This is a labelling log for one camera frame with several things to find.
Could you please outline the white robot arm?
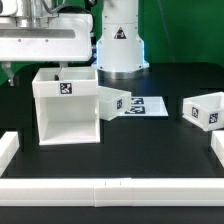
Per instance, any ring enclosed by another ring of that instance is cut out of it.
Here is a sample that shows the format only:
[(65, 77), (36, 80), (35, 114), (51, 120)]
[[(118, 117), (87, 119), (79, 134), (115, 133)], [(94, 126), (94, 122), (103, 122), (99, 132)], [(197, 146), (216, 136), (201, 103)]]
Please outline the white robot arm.
[(13, 62), (88, 61), (125, 79), (149, 66), (138, 34), (139, 0), (0, 0), (0, 65), (15, 84)]

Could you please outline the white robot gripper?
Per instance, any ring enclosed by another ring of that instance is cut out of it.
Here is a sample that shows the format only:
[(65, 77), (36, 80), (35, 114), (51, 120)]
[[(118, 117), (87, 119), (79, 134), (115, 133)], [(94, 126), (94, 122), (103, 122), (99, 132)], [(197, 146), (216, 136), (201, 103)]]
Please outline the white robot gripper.
[(47, 28), (19, 28), (11, 17), (0, 18), (0, 62), (14, 85), (10, 62), (59, 62), (55, 80), (60, 80), (69, 61), (87, 61), (92, 55), (90, 14), (61, 13), (49, 19)]

